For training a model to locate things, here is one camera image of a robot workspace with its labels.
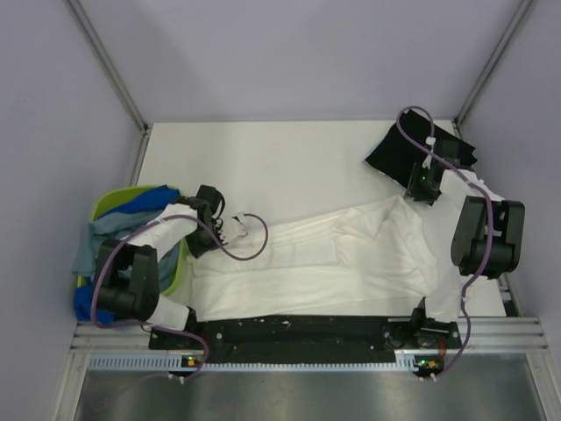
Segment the white floral t shirt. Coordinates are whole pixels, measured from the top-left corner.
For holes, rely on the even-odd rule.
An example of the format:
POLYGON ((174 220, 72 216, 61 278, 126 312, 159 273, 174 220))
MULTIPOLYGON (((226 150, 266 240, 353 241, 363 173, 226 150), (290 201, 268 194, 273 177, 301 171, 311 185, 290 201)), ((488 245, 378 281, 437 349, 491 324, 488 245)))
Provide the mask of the white floral t shirt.
MULTIPOLYGON (((257 316, 407 316, 437 287, 444 264, 424 204, 392 196, 255 231, 229 253, 192 264, 191 305, 205 321, 257 316)), ((496 281, 472 317, 502 317, 496 281)))

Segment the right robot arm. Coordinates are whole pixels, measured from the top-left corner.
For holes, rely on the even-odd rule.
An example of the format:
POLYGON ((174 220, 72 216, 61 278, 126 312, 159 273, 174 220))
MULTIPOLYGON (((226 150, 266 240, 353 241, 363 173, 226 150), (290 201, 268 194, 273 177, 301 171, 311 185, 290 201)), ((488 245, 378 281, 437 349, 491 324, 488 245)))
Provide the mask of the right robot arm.
POLYGON ((432 136, 428 154, 415 163, 405 196, 426 205, 436 234, 437 287, 424 299, 426 316, 409 325, 418 346, 431 346, 442 333, 437 322, 461 316, 475 293, 518 266, 525 207, 490 190, 473 169, 460 163, 460 145, 432 136))

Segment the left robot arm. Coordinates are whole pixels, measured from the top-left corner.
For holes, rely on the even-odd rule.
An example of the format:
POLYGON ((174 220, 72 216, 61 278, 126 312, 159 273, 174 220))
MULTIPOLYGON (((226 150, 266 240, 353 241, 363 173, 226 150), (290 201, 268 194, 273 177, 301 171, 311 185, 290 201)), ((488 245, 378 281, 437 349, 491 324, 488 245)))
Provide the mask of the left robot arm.
POLYGON ((179 347, 190 347, 199 328, 194 311, 160 292, 159 262, 176 245, 199 258, 224 243, 220 238, 225 199, 202 185, 195 196, 178 196, 151 221, 123 239, 107 239, 96 259, 92 322, 101 327, 143 323, 168 330, 179 347))

